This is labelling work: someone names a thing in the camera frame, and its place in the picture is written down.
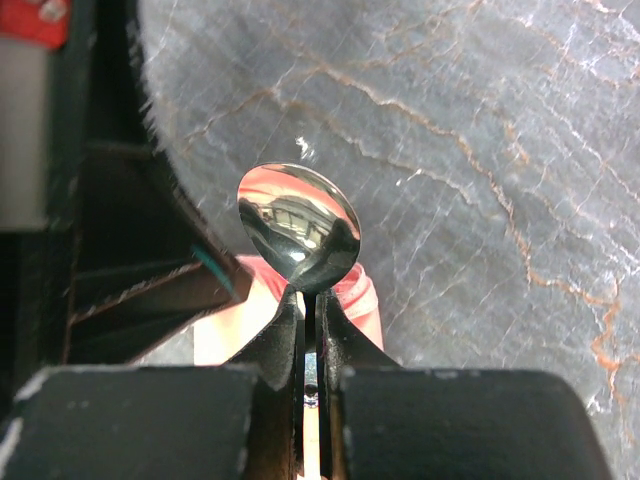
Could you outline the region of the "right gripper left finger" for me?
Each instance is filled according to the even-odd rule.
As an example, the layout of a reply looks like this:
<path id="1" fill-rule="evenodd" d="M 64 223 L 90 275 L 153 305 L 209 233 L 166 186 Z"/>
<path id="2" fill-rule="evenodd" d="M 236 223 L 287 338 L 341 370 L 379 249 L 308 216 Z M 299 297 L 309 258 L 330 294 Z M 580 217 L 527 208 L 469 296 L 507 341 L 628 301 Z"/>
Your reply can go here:
<path id="1" fill-rule="evenodd" d="M 287 288 L 272 320 L 230 360 L 259 375 L 245 479 L 295 479 L 303 471 L 304 314 Z"/>

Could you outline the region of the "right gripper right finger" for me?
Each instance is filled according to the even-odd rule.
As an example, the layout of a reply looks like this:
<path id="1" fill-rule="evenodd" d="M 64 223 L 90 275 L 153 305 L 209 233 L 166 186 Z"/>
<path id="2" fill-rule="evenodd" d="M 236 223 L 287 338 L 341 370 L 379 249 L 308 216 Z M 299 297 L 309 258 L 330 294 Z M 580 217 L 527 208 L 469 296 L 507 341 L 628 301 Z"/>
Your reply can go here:
<path id="1" fill-rule="evenodd" d="M 342 479 L 339 457 L 338 391 L 341 371 L 354 368 L 397 368 L 399 364 L 377 347 L 346 316 L 336 294 L 329 290 L 316 297 L 317 378 L 319 387 L 320 474 Z"/>

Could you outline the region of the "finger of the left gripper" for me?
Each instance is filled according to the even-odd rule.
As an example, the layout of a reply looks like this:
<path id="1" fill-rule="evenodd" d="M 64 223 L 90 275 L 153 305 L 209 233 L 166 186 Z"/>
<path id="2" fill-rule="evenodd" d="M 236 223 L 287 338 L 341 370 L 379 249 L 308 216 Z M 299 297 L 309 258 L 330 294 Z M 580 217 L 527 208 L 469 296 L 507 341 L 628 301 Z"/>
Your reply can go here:
<path id="1" fill-rule="evenodd" d="M 195 320 L 246 300 L 251 275 L 237 262 L 179 260 L 86 272 L 77 286 L 67 364 L 132 363 Z"/>

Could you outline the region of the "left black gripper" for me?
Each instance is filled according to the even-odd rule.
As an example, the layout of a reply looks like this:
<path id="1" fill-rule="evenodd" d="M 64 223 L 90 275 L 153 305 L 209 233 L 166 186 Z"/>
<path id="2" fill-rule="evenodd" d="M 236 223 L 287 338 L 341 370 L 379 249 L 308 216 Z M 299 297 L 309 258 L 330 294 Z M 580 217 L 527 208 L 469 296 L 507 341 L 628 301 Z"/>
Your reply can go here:
<path id="1" fill-rule="evenodd" d="M 1 5 L 1 410 L 38 370 L 120 363 L 142 265 L 250 274 L 180 183 L 150 117 L 135 1 Z"/>

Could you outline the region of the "light pink satin napkin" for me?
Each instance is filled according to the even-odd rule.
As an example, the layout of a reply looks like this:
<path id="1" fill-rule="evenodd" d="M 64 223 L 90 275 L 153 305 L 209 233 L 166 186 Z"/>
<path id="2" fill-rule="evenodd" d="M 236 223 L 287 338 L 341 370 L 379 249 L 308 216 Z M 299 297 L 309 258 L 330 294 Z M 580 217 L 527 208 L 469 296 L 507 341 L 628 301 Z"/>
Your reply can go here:
<path id="1" fill-rule="evenodd" d="M 262 258 L 244 255 L 241 264 L 253 274 L 245 302 L 206 316 L 193 324 L 194 363 L 220 365 L 251 341 L 274 317 L 287 282 Z M 334 287 L 347 318 L 378 348 L 383 335 L 378 296 L 361 264 Z"/>

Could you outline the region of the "spoon with wooden handle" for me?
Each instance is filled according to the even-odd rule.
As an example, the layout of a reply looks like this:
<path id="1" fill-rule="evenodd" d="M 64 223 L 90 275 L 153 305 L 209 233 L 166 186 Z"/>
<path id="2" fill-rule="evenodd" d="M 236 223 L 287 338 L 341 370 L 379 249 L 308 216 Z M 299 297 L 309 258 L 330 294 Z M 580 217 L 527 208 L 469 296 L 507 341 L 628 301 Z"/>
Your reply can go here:
<path id="1" fill-rule="evenodd" d="M 291 163 L 249 170 L 238 187 L 241 223 L 256 251 L 294 290 L 304 314 L 304 384 L 317 378 L 315 305 L 354 267 L 360 252 L 357 215 L 339 188 L 316 171 Z"/>

